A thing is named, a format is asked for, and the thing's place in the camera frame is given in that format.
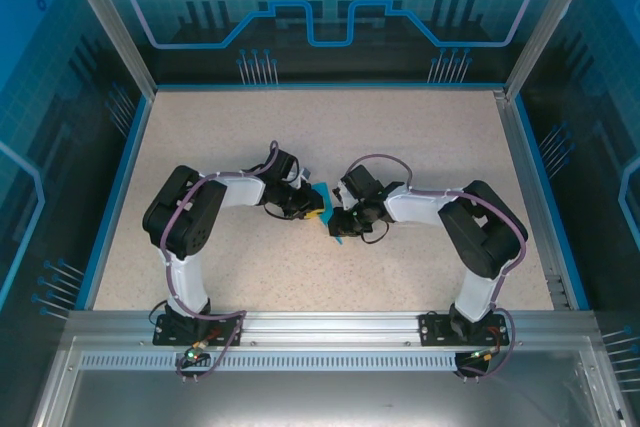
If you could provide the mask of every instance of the speckled tabletop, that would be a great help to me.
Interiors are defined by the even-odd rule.
[[[269,142],[334,187],[357,157],[396,155],[416,187],[488,182],[529,231],[493,93],[433,90],[160,92],[153,105],[102,283],[97,310],[147,310],[166,298],[163,265],[142,216],[179,164],[201,172],[261,162]],[[367,168],[405,180],[387,161]],[[426,311],[448,309],[465,267],[442,228],[395,224],[378,244],[339,245],[320,220],[278,221],[262,208],[223,209],[203,251],[214,309]],[[551,309],[533,236],[499,303]]]

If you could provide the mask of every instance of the perforated metal strip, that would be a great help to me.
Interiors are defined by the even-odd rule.
[[[81,370],[171,371],[175,352],[84,353]],[[205,370],[211,361],[193,370]],[[230,352],[221,371],[454,371],[454,353],[433,352]]]

